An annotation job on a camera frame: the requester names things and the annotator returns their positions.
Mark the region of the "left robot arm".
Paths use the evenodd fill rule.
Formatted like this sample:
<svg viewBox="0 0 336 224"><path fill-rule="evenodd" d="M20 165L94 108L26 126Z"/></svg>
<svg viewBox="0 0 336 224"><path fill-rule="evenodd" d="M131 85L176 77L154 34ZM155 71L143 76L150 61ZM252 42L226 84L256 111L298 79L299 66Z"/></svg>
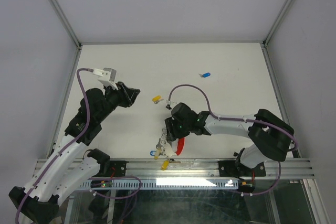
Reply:
<svg viewBox="0 0 336 224"><path fill-rule="evenodd" d="M60 206L83 182L110 170L110 156L99 149L91 151L73 170L69 166L102 130L101 123L117 107L129 108L140 90L118 82L116 89L87 90L80 108L65 134L41 170L23 187L13 187L9 197L18 210L33 223L50 223Z"/></svg>

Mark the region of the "red handle keyring holder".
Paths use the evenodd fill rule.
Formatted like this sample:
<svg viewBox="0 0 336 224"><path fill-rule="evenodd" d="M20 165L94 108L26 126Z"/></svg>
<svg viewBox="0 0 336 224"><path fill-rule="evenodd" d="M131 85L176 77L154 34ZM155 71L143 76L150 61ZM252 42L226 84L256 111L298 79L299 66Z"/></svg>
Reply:
<svg viewBox="0 0 336 224"><path fill-rule="evenodd" d="M161 137L159 138L159 141L155 146L156 148L155 151L157 149L160 149L161 150L160 156L163 156L165 158L179 156L183 151L184 143L185 143L184 137L174 142L169 141L167 136L167 130L164 127L161 131Z"/></svg>

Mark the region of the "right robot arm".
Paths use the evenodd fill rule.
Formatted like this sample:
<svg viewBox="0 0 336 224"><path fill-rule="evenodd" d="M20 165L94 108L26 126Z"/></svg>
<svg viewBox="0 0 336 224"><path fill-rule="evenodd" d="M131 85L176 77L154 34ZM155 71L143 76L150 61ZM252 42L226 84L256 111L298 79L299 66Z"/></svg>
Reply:
<svg viewBox="0 0 336 224"><path fill-rule="evenodd" d="M235 161L224 166L224 171L236 178L251 176L256 167L266 161L284 162L294 130L279 117L266 109L256 114L234 117L220 117L211 111L194 112L184 103L179 103L165 119L167 139L176 141L195 135L233 135L248 138L250 147L234 153Z"/></svg>

